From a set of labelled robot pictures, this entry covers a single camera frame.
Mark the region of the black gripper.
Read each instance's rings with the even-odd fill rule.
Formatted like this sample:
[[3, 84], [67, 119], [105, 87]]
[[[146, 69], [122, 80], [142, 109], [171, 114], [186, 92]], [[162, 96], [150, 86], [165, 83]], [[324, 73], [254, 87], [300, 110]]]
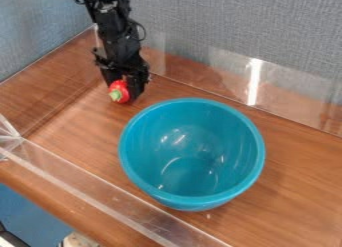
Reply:
[[127, 89], [130, 100], [138, 99], [145, 92], [146, 84], [150, 81], [150, 66], [141, 56], [141, 39], [134, 36], [123, 37], [102, 36], [103, 46], [95, 47], [95, 64], [101, 69], [102, 76], [107, 85], [129, 74]]

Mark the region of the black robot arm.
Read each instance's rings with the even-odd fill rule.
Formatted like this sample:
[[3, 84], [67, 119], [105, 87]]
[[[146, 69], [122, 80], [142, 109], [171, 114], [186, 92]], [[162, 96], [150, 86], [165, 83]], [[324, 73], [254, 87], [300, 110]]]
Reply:
[[141, 56], [139, 30], [143, 25], [130, 17], [130, 0], [74, 0], [86, 6], [98, 26], [102, 45], [92, 49], [114, 102], [133, 102], [150, 82], [150, 65]]

